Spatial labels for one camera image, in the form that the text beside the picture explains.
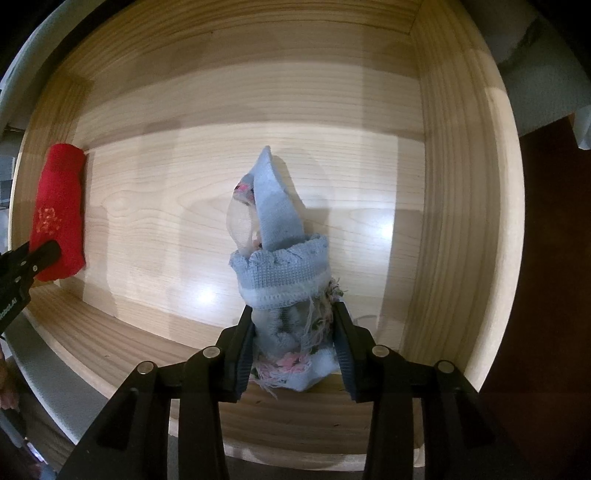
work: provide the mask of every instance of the metal screw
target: metal screw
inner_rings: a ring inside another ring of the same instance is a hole
[[[203,349],[205,358],[216,358],[222,351],[216,346],[208,346]]]
[[[456,369],[456,367],[453,366],[453,363],[448,362],[447,360],[443,360],[442,362],[439,362],[437,364],[437,368],[439,369],[440,372],[443,372],[445,374],[451,374]]]
[[[141,375],[149,374],[154,369],[152,362],[141,362],[138,365],[138,373]]]
[[[388,356],[390,354],[390,349],[385,345],[376,345],[371,349],[371,352],[380,358]]]

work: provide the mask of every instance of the red cloth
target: red cloth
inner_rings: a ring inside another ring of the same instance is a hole
[[[53,239],[60,245],[61,257],[39,272],[41,281],[71,277],[84,267],[80,172],[85,161],[84,152],[69,144],[54,145],[47,154],[37,187],[29,251]]]

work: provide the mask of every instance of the human hand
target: human hand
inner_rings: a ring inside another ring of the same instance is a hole
[[[17,388],[8,374],[2,349],[0,349],[0,408],[16,408],[18,406]]]

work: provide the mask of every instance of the rolled red sock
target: rolled red sock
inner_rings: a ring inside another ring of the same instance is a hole
[[[85,161],[84,152],[69,144],[54,145],[47,154],[37,188],[29,251],[53,239],[60,245],[61,257],[39,272],[38,280],[71,277],[84,267],[80,172]]]

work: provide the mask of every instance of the wooden tray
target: wooden tray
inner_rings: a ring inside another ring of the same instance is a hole
[[[110,396],[142,360],[182,361],[243,308],[225,225],[269,144],[352,316],[480,388],[513,301],[524,220],[517,131],[457,0],[142,0],[69,55],[18,157],[13,246],[50,145],[88,152],[85,257],[32,292],[42,337]],[[338,375],[222,405],[229,455],[359,470],[371,405]],[[175,432],[176,412],[171,431]]]

